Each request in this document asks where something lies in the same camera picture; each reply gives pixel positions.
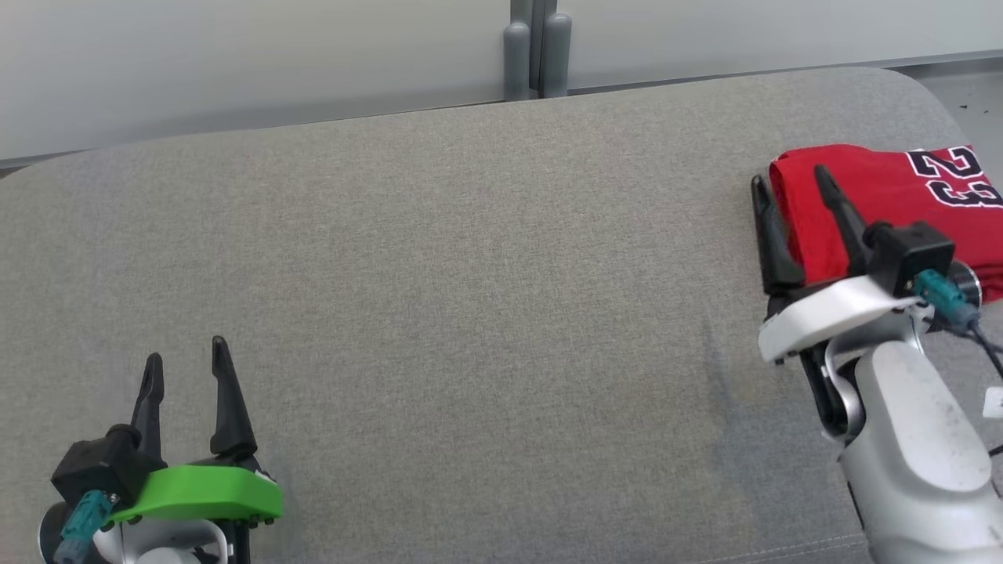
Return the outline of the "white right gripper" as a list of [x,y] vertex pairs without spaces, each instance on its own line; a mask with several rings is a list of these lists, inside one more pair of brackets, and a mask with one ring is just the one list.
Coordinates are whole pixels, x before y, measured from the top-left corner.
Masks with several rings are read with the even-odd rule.
[[830,170],[815,164],[814,181],[835,219],[848,257],[849,279],[802,287],[806,275],[792,257],[780,204],[762,175],[750,182],[762,286],[768,294],[766,320],[757,333],[766,362],[795,356],[820,344],[831,355],[874,349],[886,342],[918,345],[934,317],[934,307],[916,296],[893,297],[867,274],[871,249],[864,243],[867,223],[835,182]]

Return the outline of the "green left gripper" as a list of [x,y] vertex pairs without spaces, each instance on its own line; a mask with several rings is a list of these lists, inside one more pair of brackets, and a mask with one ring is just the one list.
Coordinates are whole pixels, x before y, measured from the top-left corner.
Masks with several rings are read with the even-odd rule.
[[[212,337],[212,376],[216,381],[215,431],[210,452],[235,465],[172,465],[148,476],[135,504],[115,509],[107,524],[143,520],[269,522],[284,516],[284,495],[255,456],[258,445],[241,392],[228,342]],[[164,360],[147,357],[133,408],[132,426],[140,433],[137,452],[162,461],[160,406],[165,397]]]

